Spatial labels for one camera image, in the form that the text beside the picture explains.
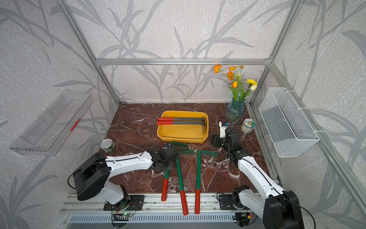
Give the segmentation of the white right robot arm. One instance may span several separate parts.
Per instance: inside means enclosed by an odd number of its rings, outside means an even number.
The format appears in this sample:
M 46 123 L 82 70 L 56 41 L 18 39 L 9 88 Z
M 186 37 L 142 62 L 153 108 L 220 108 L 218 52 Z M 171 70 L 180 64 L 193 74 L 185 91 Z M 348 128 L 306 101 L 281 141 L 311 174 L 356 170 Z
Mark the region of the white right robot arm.
M 242 147 L 239 133 L 228 127 L 225 136 L 213 135 L 210 144 L 226 151 L 226 157 L 251 181 L 258 194 L 248 186 L 233 190 L 233 204 L 249 208 L 266 229 L 303 229 L 305 227 L 297 195 L 285 191 L 257 164 L 252 154 Z

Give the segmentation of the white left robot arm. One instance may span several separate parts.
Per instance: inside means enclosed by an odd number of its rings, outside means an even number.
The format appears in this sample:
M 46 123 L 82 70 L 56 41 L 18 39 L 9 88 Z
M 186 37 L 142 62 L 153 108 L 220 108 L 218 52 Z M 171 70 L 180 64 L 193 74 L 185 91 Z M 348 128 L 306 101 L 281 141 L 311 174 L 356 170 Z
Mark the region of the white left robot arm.
M 152 169 L 159 173 L 171 169 L 178 158 L 178 151 L 168 145 L 160 151 L 150 150 L 126 156 L 105 156 L 95 153 L 72 174 L 77 199 L 101 199 L 112 205 L 127 201 L 125 188 L 113 184 L 110 179 L 120 174 Z

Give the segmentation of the grey hoe red grip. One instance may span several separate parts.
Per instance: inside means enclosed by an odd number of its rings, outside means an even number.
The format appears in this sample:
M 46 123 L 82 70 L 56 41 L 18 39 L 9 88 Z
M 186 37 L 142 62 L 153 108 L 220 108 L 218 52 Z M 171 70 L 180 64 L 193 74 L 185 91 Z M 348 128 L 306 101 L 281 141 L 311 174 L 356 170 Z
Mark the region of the grey hoe red grip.
M 205 117 L 159 117 L 156 121 L 159 126 L 180 126 L 181 129 L 205 133 L 207 121 Z
M 206 122 L 202 117 L 159 117 L 157 125 L 200 125 L 202 133 L 205 132 Z

